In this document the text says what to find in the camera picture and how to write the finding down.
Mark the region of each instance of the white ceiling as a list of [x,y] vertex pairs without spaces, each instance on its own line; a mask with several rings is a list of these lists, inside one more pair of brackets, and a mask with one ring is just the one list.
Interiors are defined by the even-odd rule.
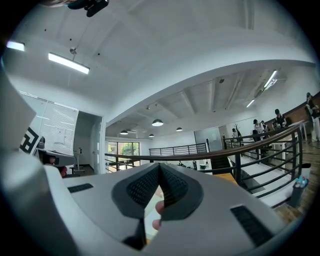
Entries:
[[[114,130],[148,129],[154,117],[170,123],[197,113],[243,107],[268,71],[282,65],[268,62],[253,69],[252,64],[237,73],[226,69],[221,84],[217,75],[192,78],[230,63],[269,60],[269,53],[274,53],[272,60],[304,60],[295,56],[298,50],[288,51],[289,57],[281,53],[287,46],[306,43],[295,22],[265,0],[110,0],[92,18],[83,9],[37,6],[12,39],[24,42],[26,50],[5,53],[9,77],[94,99],[103,108],[95,113],[108,116],[107,121],[123,118]],[[231,48],[243,44],[247,55],[261,52],[255,46],[259,40],[263,58],[252,54],[239,59],[241,50]],[[71,47],[77,47],[74,60],[90,67],[88,75],[48,61],[48,52],[71,59]],[[216,58],[211,57],[213,50]],[[150,110],[144,109],[146,102]]]
[[[177,120],[189,119],[193,115],[205,116],[210,112],[221,113],[225,109],[237,111],[242,109],[245,111],[248,103],[264,87],[275,69],[279,71],[275,76],[279,82],[275,86],[279,86],[287,79],[287,76],[285,68],[281,69],[276,66],[269,69],[251,69],[213,78],[210,81],[160,98],[154,103],[127,115],[108,126],[106,136],[145,139],[151,133],[155,135],[174,133],[174,130],[163,131],[163,128]],[[164,126],[152,126],[155,119],[161,119]],[[131,130],[136,133],[130,132],[123,136],[119,134],[122,130]]]

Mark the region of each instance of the hand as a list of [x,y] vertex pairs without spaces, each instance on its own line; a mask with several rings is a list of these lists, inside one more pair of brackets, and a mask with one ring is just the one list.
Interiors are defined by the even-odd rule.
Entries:
[[[162,214],[165,209],[165,201],[159,201],[155,204],[155,210],[157,211],[158,214]],[[161,226],[161,219],[155,219],[152,221],[152,227],[155,230],[159,230]]]

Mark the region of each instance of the vr headset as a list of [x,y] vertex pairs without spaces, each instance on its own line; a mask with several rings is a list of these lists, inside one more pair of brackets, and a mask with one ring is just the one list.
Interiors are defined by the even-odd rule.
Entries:
[[72,10],[84,8],[86,10],[86,16],[92,17],[97,12],[108,6],[108,4],[109,0],[77,0],[73,3],[69,3],[67,6]]

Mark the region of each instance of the woman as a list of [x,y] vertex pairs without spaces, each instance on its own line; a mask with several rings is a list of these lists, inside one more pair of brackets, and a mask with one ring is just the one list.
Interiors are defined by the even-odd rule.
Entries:
[[306,108],[311,116],[313,129],[311,131],[312,142],[320,140],[320,124],[319,124],[319,107],[313,103],[312,95],[308,92],[306,94]]

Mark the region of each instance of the ceiling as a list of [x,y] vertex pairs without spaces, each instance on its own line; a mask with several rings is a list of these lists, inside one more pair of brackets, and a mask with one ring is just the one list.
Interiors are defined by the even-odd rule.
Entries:
[[[37,6],[12,39],[24,42],[26,50],[4,54],[9,77],[21,76],[37,81],[43,89],[50,85],[91,98],[101,106],[95,113],[110,115],[107,122],[122,118],[120,126],[130,129],[148,129],[155,116],[169,123],[197,113],[245,106],[268,72],[281,68],[270,63],[236,73],[226,70],[221,84],[217,75],[181,83],[228,67],[227,59],[244,61],[224,46],[243,43],[251,53],[259,39],[275,47],[305,43],[292,18],[265,0],[110,0],[92,18],[83,9]],[[72,59],[71,47],[77,48],[74,60],[90,68],[88,75],[48,61],[49,52]],[[216,58],[209,57],[213,49],[219,53]],[[207,67],[205,62],[214,65]],[[173,85],[178,86],[165,90]],[[150,110],[144,109],[145,99]],[[73,107],[74,102],[62,103]]]
[[[177,120],[188,119],[193,115],[232,109],[243,109],[245,111],[246,106],[257,92],[264,87],[275,69],[278,70],[275,76],[278,82],[274,86],[279,86],[286,81],[287,70],[276,66],[269,69],[251,69],[213,78],[160,98],[152,104],[127,115],[108,126],[106,136],[146,139],[149,134],[157,136],[159,134],[166,135],[166,132],[174,133],[174,130],[164,133],[161,130],[168,124],[175,123]],[[155,119],[161,119],[164,126],[152,126]],[[122,130],[129,131],[129,134],[121,135],[120,131]]]

